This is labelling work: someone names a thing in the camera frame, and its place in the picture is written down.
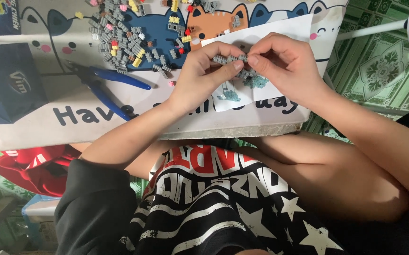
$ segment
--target forearm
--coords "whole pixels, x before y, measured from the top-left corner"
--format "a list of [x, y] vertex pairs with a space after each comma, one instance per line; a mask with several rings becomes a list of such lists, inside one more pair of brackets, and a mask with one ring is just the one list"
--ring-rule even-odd
[[81, 159], [123, 170], [183, 115], [164, 102], [101, 136]]
[[373, 162], [409, 190], [409, 128], [336, 93], [324, 93], [310, 109], [329, 121]]

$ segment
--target white star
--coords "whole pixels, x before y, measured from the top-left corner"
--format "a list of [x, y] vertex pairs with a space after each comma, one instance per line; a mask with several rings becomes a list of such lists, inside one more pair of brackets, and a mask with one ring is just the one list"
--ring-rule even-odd
[[241, 219], [244, 221], [244, 223], [252, 230], [253, 234], [256, 236], [266, 236], [266, 237], [271, 237], [275, 238], [275, 235], [273, 235], [264, 225], [261, 223], [261, 218], [262, 218], [262, 209], [259, 211], [256, 211], [254, 213], [248, 213], [247, 211], [244, 210], [239, 204], [236, 203], [237, 210], [239, 211], [239, 216]]
[[272, 206], [272, 212], [275, 213], [275, 216], [278, 217], [277, 215], [278, 210], [277, 210], [277, 207], [275, 207], [275, 204]]
[[288, 228], [285, 229], [285, 232], [287, 233], [287, 236], [288, 236], [288, 242], [290, 242], [290, 243], [291, 243], [291, 246], [292, 246], [292, 238], [291, 238], [291, 236], [290, 236], [290, 234], [289, 234], [289, 229], [288, 229]]
[[281, 208], [281, 213], [287, 212], [291, 219], [291, 222], [292, 222], [292, 217], [294, 216], [294, 212], [305, 212], [302, 208], [300, 208], [297, 205], [297, 201], [299, 200], [298, 197], [295, 197], [291, 200], [288, 200], [284, 197], [281, 197], [281, 199], [283, 200], [283, 204], [285, 204], [283, 208]]
[[316, 229], [312, 225], [304, 221], [308, 236], [305, 237], [299, 244], [305, 246], [314, 246], [318, 255], [324, 255], [326, 248], [334, 248], [343, 250], [334, 241], [329, 238], [329, 231], [325, 228]]
[[269, 247], [267, 247], [267, 252], [269, 252], [270, 255], [283, 255], [283, 251], [275, 253], [271, 249], [269, 249]]

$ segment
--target leg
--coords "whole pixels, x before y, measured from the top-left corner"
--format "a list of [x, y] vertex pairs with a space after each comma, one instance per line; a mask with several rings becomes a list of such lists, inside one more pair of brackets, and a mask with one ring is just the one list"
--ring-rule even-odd
[[[165, 140], [156, 141], [151, 144], [140, 156], [137, 157], [125, 170], [132, 176], [148, 180], [149, 171], [156, 163], [157, 159], [164, 152], [171, 148], [181, 147], [191, 144], [201, 144], [201, 140]], [[83, 152], [90, 143], [74, 143], [72, 147]]]
[[394, 221], [409, 208], [409, 192], [354, 145], [307, 132], [243, 140], [259, 149], [240, 153], [268, 165], [322, 216]]

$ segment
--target red cloth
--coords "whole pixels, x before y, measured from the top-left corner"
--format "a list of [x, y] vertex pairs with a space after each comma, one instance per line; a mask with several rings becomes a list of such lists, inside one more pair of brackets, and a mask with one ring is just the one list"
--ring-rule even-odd
[[62, 196], [67, 176], [54, 176], [45, 167], [49, 163], [69, 166], [80, 152], [71, 146], [56, 145], [2, 152], [0, 175], [37, 194]]

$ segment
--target blue pliers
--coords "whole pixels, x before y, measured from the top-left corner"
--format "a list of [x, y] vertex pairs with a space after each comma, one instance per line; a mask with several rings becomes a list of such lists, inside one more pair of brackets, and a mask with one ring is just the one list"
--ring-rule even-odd
[[129, 115], [127, 115], [124, 111], [122, 111], [116, 104], [113, 102], [109, 96], [107, 96], [103, 90], [101, 90], [101, 82], [93, 78], [94, 75], [97, 75], [100, 78], [105, 80], [117, 81], [122, 82], [125, 84], [129, 84], [141, 89], [150, 90], [151, 86], [141, 82], [135, 78], [130, 76], [117, 73], [110, 70], [100, 69], [94, 66], [86, 67], [74, 63], [72, 61], [66, 60], [67, 64], [66, 67], [73, 73], [75, 73], [81, 80], [82, 83], [87, 85], [88, 88], [93, 92], [93, 94], [103, 103], [106, 107], [108, 107], [111, 111], [116, 113], [118, 116], [123, 118], [126, 121], [131, 120]]

